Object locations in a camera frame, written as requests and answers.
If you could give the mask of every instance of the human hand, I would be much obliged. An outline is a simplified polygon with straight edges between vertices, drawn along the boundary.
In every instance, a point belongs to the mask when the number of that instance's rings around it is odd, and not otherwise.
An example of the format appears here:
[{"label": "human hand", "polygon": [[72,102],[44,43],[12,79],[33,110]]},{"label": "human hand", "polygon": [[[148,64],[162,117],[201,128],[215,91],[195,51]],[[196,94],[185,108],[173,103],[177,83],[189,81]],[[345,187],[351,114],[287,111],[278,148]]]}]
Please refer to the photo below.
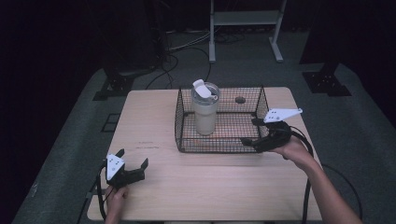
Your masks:
[{"label": "human hand", "polygon": [[296,166],[303,171],[306,171],[306,169],[311,165],[317,164],[314,158],[306,150],[301,140],[295,136],[292,136],[285,146],[277,147],[270,151],[276,152],[284,158],[293,161]]},{"label": "human hand", "polygon": [[128,192],[128,186],[122,187],[120,189],[115,189],[112,186],[108,186],[106,189],[106,224],[119,223],[122,207],[125,204],[125,199],[128,197]]}]

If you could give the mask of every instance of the white lid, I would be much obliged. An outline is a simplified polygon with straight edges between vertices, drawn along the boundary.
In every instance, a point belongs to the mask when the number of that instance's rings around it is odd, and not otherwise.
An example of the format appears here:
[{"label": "white lid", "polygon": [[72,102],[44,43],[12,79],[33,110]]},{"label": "white lid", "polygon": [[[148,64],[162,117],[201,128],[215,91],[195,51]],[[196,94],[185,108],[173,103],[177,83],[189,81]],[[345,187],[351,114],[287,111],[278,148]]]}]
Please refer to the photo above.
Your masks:
[{"label": "white lid", "polygon": [[198,79],[192,83],[195,88],[195,91],[202,97],[202,98],[209,98],[212,95],[212,92],[207,88],[204,81],[202,79]]}]

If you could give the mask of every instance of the cup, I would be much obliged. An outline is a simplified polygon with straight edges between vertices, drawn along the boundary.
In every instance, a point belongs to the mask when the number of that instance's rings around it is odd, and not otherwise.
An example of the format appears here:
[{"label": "cup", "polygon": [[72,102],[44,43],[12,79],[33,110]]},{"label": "cup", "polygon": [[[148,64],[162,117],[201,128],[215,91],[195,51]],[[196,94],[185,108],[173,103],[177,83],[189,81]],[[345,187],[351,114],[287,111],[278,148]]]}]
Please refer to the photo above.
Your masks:
[{"label": "cup", "polygon": [[195,114],[195,130],[201,135],[210,135],[215,131],[216,116],[219,108],[220,90],[215,84],[205,82],[211,92],[207,98],[202,97],[195,88],[191,89],[191,105]]}]

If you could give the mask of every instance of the wire basket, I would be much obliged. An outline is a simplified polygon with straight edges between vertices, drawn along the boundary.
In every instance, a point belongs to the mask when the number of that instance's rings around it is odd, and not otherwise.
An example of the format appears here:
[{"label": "wire basket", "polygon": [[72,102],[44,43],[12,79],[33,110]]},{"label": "wire basket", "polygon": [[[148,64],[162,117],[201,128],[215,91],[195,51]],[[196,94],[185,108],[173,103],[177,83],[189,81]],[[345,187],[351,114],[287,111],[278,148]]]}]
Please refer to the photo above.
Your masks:
[{"label": "wire basket", "polygon": [[220,88],[215,131],[200,135],[195,130],[191,89],[179,89],[175,118],[175,138],[180,152],[256,153],[243,146],[240,138],[257,140],[268,134],[267,128],[254,126],[252,119],[263,119],[268,104],[263,87]]}]

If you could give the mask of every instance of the cable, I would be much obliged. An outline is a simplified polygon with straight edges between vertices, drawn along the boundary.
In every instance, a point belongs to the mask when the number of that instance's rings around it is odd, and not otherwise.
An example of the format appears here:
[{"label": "cable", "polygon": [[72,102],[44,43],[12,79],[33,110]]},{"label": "cable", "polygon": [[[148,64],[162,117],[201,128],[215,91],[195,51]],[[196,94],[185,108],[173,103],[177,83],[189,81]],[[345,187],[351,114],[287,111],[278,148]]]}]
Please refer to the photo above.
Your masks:
[{"label": "cable", "polygon": [[111,191],[106,195],[105,200],[103,202],[105,202],[108,198],[108,196],[110,196],[111,192],[113,192],[114,187],[111,187]]},{"label": "cable", "polygon": [[226,34],[218,34],[218,35],[216,35],[215,42],[216,42],[216,44],[221,44],[221,45],[231,45],[231,44],[234,44],[236,42],[239,42],[239,41],[242,41],[245,39],[245,35],[243,35],[243,34],[240,34],[240,35],[242,37],[239,38],[236,35],[230,35],[227,33]]},{"label": "cable", "polygon": [[[303,133],[297,133],[295,131],[291,132],[291,135],[294,135],[298,137],[304,144],[306,149],[308,150],[309,154],[314,157],[314,149],[312,148],[311,144],[308,142],[306,137],[304,136]],[[306,180],[306,186],[305,186],[305,194],[304,194],[304,205],[303,205],[303,219],[301,223],[305,224],[307,220],[307,215],[308,215],[308,201],[309,201],[309,192],[311,190],[311,182],[309,182],[309,179]]]},{"label": "cable", "polygon": [[[93,182],[93,184],[92,184],[92,186],[91,186],[91,188],[90,188],[90,191],[89,191],[89,193],[92,193],[93,188],[94,188],[95,186],[96,186],[96,187],[99,187],[99,188],[96,188],[96,190],[97,190],[97,192],[98,192],[98,197],[99,197],[99,195],[102,196],[102,192],[99,193],[99,190],[102,190],[102,188],[100,187],[100,186],[101,186],[101,184],[100,184],[100,181],[101,181],[101,180],[100,180],[100,174],[102,173],[102,170],[103,170],[103,168],[105,168],[105,166],[106,166],[106,162],[104,161],[104,162],[102,163],[102,165],[100,166],[99,171],[98,171],[98,174],[96,175],[95,181]],[[80,210],[79,215],[78,215],[77,224],[81,221],[82,213],[84,212],[84,208],[85,208],[85,205],[87,204],[88,199],[89,199],[88,197],[85,198],[84,204],[83,204],[82,207],[81,207],[81,210]],[[102,204],[100,204],[100,205],[101,205],[101,213],[102,213],[102,210],[103,210],[102,216],[103,216],[103,214],[105,214],[104,219],[106,219],[105,210],[104,210],[104,208],[102,208],[102,207],[103,207],[103,202],[102,202]]]},{"label": "cable", "polygon": [[168,84],[166,84],[165,88],[167,89],[168,86],[170,85],[170,86],[171,86],[171,89],[172,89],[172,83],[174,82],[173,77],[169,74],[169,71],[166,70],[166,69],[163,67],[163,64],[161,65],[161,69],[166,73],[166,75],[168,75],[168,80],[169,80],[169,82],[168,82]]},{"label": "cable", "polygon": [[[92,193],[92,190],[93,190],[93,188],[95,187],[95,185],[96,185],[96,181],[93,182],[93,184],[92,184],[92,186],[91,186],[91,188],[90,188],[90,191],[88,191],[89,193]],[[79,215],[78,215],[78,219],[77,219],[77,224],[81,221],[82,213],[84,212],[84,208],[85,208],[85,205],[86,205],[87,202],[88,202],[88,199],[89,199],[88,197],[85,197],[85,201],[84,201],[84,203],[82,204],[81,210],[79,211]]]},{"label": "cable", "polygon": [[209,37],[209,34],[210,34],[210,33],[207,32],[205,35],[203,35],[203,36],[201,36],[201,37],[198,37],[198,38],[196,38],[196,39],[190,41],[190,42],[187,43],[187,44],[184,44],[184,45],[181,45],[181,46],[178,46],[178,47],[174,47],[174,48],[169,48],[168,50],[169,50],[169,51],[173,51],[173,50],[178,50],[178,49],[184,49],[184,48],[189,47],[189,46],[191,46],[191,45],[197,44],[197,43],[199,43],[199,42],[202,42],[202,41],[206,40],[206,39]]},{"label": "cable", "polygon": [[[208,55],[208,54],[206,53],[206,51],[204,51],[203,49],[198,49],[198,48],[184,48],[184,49],[175,50],[175,52],[178,52],[178,51],[181,51],[181,50],[185,50],[185,49],[196,49],[196,50],[201,51],[201,52],[206,56],[207,61],[209,62],[209,55]],[[208,64],[209,64],[209,69],[208,69],[207,74],[206,74],[206,77],[205,77],[205,79],[204,79],[205,82],[207,82],[207,80],[209,79],[209,75],[210,75],[210,72],[211,72],[211,70],[212,70],[212,64],[211,64],[211,63],[208,63]]]},{"label": "cable", "polygon": [[294,126],[290,126],[290,127],[291,127],[292,129],[297,130],[297,131],[300,133],[300,135],[303,136],[303,138],[306,138],[306,137],[305,137],[305,134],[304,134],[300,129],[298,129],[298,128],[294,127]]},{"label": "cable", "polygon": [[176,59],[175,65],[174,65],[171,69],[166,70],[165,72],[159,74],[159,75],[156,76],[154,79],[152,79],[152,80],[150,81],[150,83],[146,86],[145,90],[148,90],[148,89],[149,89],[149,86],[150,86],[155,80],[157,80],[159,77],[161,77],[161,76],[163,76],[163,75],[169,73],[170,71],[174,70],[174,69],[177,67],[177,65],[178,65],[178,58],[177,58],[176,56],[174,56],[174,55],[171,55],[171,54],[169,55],[169,57],[172,57],[172,58]]},{"label": "cable", "polygon": [[359,206],[359,218],[361,220],[363,220],[363,209],[361,207],[361,198],[359,197],[358,192],[356,191],[356,189],[353,187],[352,183],[350,183],[350,181],[338,170],[336,170],[335,168],[332,168],[330,165],[326,164],[326,163],[322,163],[321,164],[322,167],[326,167],[332,171],[334,171],[336,174],[340,175],[350,186],[350,188],[352,189],[353,193],[355,194],[356,200],[358,201],[358,206]]}]

